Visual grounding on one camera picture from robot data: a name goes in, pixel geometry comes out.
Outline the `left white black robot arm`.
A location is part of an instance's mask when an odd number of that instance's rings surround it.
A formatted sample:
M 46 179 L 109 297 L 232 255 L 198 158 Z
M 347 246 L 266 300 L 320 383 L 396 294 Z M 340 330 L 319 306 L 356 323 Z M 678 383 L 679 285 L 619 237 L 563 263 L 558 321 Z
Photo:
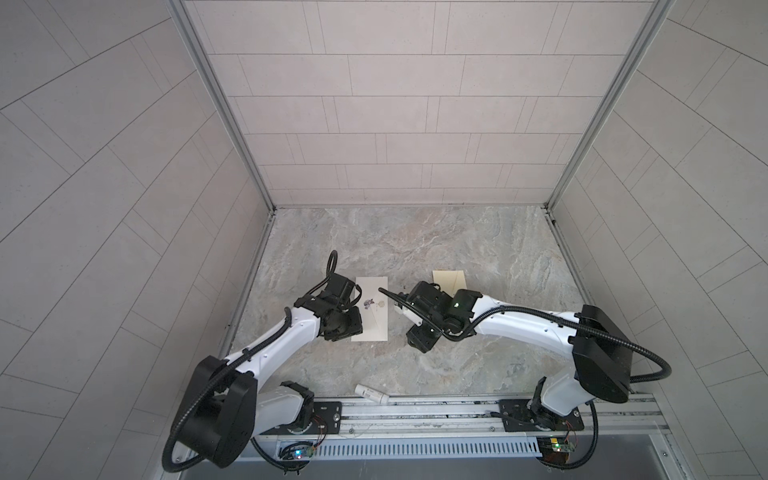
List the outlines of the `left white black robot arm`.
M 284 309 L 284 319 L 239 352 L 207 356 L 195 367 L 173 419 L 161 455 L 168 473 L 187 470 L 204 460 L 225 468 L 260 431 L 295 422 L 307 423 L 309 390 L 282 386 L 264 402 L 259 390 L 279 366 L 304 345 L 363 332 L 357 303 L 362 288 L 336 274 L 326 277 Z

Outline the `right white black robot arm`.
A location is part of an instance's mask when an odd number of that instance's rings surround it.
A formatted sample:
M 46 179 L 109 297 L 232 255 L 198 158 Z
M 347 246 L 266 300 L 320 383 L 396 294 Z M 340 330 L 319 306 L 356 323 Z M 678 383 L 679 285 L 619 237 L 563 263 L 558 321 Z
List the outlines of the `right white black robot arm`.
M 524 429 L 557 431 L 566 427 L 577 407 L 599 399 L 628 401 L 632 350 L 607 315 L 585 305 L 580 312 L 547 312 L 506 304 L 477 291 L 460 289 L 451 296 L 434 283 L 421 281 L 407 295 L 393 297 L 414 323 L 408 344 L 429 352 L 438 339 L 460 342 L 476 335 L 509 338 L 558 354 L 570 362 L 558 374 L 542 377 L 532 398 L 501 416 Z

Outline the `cream white envelope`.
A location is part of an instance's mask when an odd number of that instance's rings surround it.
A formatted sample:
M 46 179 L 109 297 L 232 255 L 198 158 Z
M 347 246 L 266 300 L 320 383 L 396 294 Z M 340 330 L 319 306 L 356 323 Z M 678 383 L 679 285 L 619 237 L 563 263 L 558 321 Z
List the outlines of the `cream white envelope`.
M 362 288 L 362 299 L 357 306 L 362 319 L 363 332 L 351 337 L 352 342 L 386 342 L 388 340 L 389 299 L 379 291 L 388 288 L 387 277 L 357 277 Z

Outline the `yellow manila envelope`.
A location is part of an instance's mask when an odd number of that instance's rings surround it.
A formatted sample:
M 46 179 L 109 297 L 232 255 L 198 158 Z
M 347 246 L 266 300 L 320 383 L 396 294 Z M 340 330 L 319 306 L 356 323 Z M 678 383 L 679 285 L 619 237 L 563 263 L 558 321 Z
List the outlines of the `yellow manila envelope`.
M 459 290 L 467 288 L 463 270 L 434 270 L 433 282 L 451 297 L 454 297 Z

